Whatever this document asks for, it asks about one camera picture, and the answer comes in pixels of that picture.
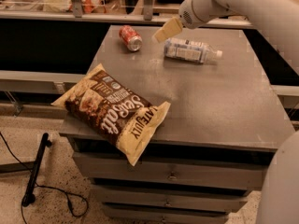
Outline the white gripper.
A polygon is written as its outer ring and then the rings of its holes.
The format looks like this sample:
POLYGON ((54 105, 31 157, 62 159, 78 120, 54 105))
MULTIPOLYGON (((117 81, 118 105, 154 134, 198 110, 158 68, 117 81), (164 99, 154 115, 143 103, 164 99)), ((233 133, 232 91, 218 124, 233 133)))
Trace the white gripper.
POLYGON ((182 32, 183 25, 195 29, 213 20, 217 15, 217 4, 213 0, 185 0, 179 7, 179 18, 171 18, 152 36, 154 42, 166 39, 182 32))

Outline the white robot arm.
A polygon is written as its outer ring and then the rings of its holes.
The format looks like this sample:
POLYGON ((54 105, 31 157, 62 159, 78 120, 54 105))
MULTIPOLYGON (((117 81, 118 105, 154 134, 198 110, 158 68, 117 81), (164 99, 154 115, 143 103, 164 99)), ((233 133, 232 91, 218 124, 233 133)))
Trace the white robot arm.
MULTIPOLYGON (((185 0, 178 17, 153 35, 157 42, 231 13, 243 15, 299 74, 299 6, 291 0, 185 0)), ((280 145, 262 188, 256 224, 299 224, 299 132, 280 145)))

